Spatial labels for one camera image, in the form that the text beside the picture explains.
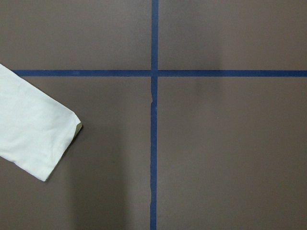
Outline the cream long-sleeve cat shirt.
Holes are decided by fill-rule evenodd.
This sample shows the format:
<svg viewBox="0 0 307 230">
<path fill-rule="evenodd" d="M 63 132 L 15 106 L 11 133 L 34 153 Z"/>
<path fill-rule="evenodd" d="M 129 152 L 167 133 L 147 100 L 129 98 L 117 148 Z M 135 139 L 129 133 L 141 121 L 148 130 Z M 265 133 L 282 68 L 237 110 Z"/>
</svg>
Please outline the cream long-sleeve cat shirt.
<svg viewBox="0 0 307 230">
<path fill-rule="evenodd" d="M 80 132 L 77 115 L 0 67 L 0 156 L 45 182 Z"/>
</svg>

